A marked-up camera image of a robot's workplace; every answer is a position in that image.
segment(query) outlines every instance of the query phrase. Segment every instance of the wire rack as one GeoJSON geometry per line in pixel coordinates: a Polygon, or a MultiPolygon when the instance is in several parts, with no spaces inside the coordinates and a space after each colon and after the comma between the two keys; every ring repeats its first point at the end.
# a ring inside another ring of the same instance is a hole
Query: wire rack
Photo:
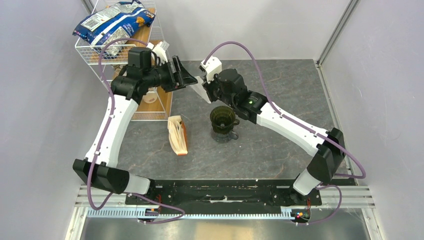
{"type": "MultiPolygon", "coordinates": [[[[105,9],[108,6],[121,2],[119,0],[97,0],[92,14],[98,11],[105,9]]],[[[143,26],[133,38],[142,40],[143,42],[152,42],[157,44],[160,41],[163,41],[164,34],[162,31],[161,23],[158,18],[158,13],[156,10],[155,0],[140,0],[144,8],[156,14],[156,17],[150,27],[143,26]]],[[[133,47],[144,47],[145,45],[138,42],[122,42],[122,44],[114,44],[110,46],[108,50],[112,49],[117,54],[115,56],[104,56],[101,59],[101,69],[99,65],[99,52],[105,47],[105,45],[96,45],[91,46],[88,42],[78,40],[75,43],[75,49],[81,56],[81,58],[87,63],[91,68],[94,74],[99,80],[101,80],[101,70],[104,72],[107,66],[123,66],[128,63],[128,51],[133,47]]],[[[112,78],[115,78],[116,71],[114,76],[109,76],[110,79],[107,80],[109,84],[112,82],[112,78]]],[[[156,87],[149,88],[147,94],[156,94],[157,100],[153,103],[146,103],[143,100],[141,101],[137,111],[132,117],[132,121],[167,121],[168,117],[171,115],[171,105],[172,105],[172,92],[165,93],[161,88],[156,87]]]]}

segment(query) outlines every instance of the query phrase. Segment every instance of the robotic arm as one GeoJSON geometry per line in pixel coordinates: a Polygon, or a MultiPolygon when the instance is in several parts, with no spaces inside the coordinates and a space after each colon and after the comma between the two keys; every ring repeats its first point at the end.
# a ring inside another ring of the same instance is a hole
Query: robotic arm
{"type": "Polygon", "coordinates": [[[85,183],[88,181],[93,156],[97,155],[91,179],[93,187],[116,194],[147,194],[154,186],[154,180],[116,168],[125,130],[149,88],[161,86],[166,92],[170,92],[188,85],[191,85],[207,102],[217,100],[224,102],[241,119],[281,134],[313,156],[311,163],[291,186],[293,194],[290,195],[290,198],[293,204],[297,202],[297,199],[308,195],[320,183],[328,184],[331,181],[345,155],[332,144],[318,138],[296,122],[309,126],[317,133],[344,146],[343,133],[340,130],[333,128],[330,132],[326,131],[310,125],[280,108],[279,111],[286,117],[278,115],[265,96],[247,89],[243,77],[238,74],[237,70],[222,70],[221,61],[216,57],[211,57],[206,64],[202,62],[200,68],[205,72],[203,78],[193,77],[182,66],[177,56],[172,58],[173,64],[168,62],[165,50],[166,45],[160,43],[154,48],[149,44],[148,48],[134,47],[128,52],[128,66],[111,83],[115,99],[114,115],[109,115],[111,107],[111,98],[109,98],[108,111],[106,111],[93,145],[84,160],[76,159],[73,164],[74,171],[85,183]],[[159,65],[152,66],[152,52],[161,56],[162,62],[159,65]],[[112,120],[103,136],[103,129],[109,118],[112,120]],[[96,144],[102,137],[104,139],[101,149],[96,151],[96,144]]]}

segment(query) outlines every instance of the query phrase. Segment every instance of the barcode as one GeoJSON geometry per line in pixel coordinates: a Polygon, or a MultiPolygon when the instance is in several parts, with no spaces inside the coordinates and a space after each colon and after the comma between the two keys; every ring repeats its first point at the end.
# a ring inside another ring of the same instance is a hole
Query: barcode
{"type": "Polygon", "coordinates": [[[91,29],[92,27],[96,26],[98,22],[94,19],[88,19],[83,24],[84,24],[84,27],[91,29]]]}

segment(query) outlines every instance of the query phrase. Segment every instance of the white wall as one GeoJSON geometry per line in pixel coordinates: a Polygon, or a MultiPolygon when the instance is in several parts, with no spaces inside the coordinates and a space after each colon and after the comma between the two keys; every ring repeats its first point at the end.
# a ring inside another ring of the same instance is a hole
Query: white wall
{"type": "MultiPolygon", "coordinates": [[[[171,55],[202,60],[237,41],[258,59],[317,59],[349,0],[155,0],[171,55]]],[[[217,54],[249,59],[237,46],[217,54]]]]}
{"type": "Polygon", "coordinates": [[[80,0],[12,0],[0,13],[0,238],[64,239],[81,183],[72,164],[107,105],[73,47],[87,12],[80,0]]]}
{"type": "Polygon", "coordinates": [[[424,239],[424,1],[360,1],[323,64],[389,240],[424,239]]]}

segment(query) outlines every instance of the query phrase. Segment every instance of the gray countertop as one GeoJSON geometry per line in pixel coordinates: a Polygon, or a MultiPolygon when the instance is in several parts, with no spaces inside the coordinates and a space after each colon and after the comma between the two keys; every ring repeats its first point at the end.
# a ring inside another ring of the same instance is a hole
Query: gray countertop
{"type": "MultiPolygon", "coordinates": [[[[200,75],[198,61],[183,62],[200,75]]],[[[269,94],[276,104],[317,127],[333,127],[329,107],[312,60],[259,60],[269,94]]],[[[258,73],[249,60],[222,61],[235,68],[247,88],[263,94],[258,73]]],[[[118,168],[152,179],[295,178],[311,161],[299,146],[278,133],[242,120],[238,140],[215,142],[209,114],[221,102],[206,103],[190,87],[174,92],[171,115],[181,115],[187,128],[188,155],[171,149],[166,121],[130,122],[119,152],[118,168]]],[[[346,173],[343,162],[340,173],[346,173]]]]}

